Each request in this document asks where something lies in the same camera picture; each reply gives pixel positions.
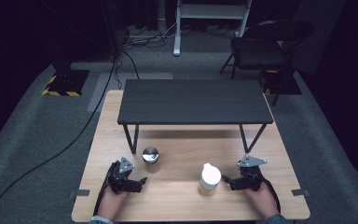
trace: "person's arm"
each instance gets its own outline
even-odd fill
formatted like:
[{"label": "person's arm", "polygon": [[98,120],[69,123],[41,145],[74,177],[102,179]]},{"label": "person's arm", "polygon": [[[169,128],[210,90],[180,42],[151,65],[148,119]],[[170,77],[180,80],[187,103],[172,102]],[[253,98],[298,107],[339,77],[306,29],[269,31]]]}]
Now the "person's arm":
[{"label": "person's arm", "polygon": [[110,187],[107,187],[103,192],[97,216],[93,217],[89,224],[112,223],[112,220],[129,194],[126,191],[115,194]]},{"label": "person's arm", "polygon": [[268,224],[287,224],[286,219],[279,213],[274,197],[269,191],[269,187],[262,182],[258,191],[243,189],[251,200],[255,209],[263,216]]}]

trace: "metal lid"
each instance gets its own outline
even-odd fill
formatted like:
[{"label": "metal lid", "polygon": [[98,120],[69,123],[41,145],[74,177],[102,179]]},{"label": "metal lid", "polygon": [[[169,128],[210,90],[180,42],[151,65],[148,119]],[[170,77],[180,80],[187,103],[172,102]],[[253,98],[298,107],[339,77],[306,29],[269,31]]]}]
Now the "metal lid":
[{"label": "metal lid", "polygon": [[156,163],[159,157],[158,150],[155,147],[147,147],[145,148],[142,157],[144,158],[144,161],[149,164]]}]

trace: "metal canister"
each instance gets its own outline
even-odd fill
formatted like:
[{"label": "metal canister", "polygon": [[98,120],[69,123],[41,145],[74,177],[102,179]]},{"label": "metal canister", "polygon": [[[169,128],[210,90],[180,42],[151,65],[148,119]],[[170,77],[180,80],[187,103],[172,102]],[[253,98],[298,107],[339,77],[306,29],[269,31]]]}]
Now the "metal canister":
[{"label": "metal canister", "polygon": [[147,147],[142,153],[144,158],[145,168],[148,173],[155,173],[159,170],[159,154],[155,147]]}]

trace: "chair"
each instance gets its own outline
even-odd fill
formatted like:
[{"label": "chair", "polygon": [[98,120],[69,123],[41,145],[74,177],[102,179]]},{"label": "chair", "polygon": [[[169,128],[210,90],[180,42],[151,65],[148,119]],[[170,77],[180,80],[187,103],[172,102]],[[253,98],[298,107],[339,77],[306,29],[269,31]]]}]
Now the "chair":
[{"label": "chair", "polygon": [[[236,68],[283,72],[283,79],[272,103],[276,105],[285,80],[289,76],[288,70],[296,47],[312,33],[313,25],[307,21],[264,21],[251,26],[242,37],[232,38],[231,54],[220,74],[226,66],[232,66],[231,79],[235,77]],[[234,63],[228,64],[232,57]]]}]

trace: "white lid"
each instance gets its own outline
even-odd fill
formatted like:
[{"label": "white lid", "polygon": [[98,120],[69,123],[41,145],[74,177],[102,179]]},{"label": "white lid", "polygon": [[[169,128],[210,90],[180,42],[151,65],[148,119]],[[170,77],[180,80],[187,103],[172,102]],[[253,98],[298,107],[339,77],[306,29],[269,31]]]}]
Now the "white lid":
[{"label": "white lid", "polygon": [[200,183],[206,189],[215,189],[220,182],[222,175],[219,169],[212,166],[210,163],[205,163],[202,170]]}]

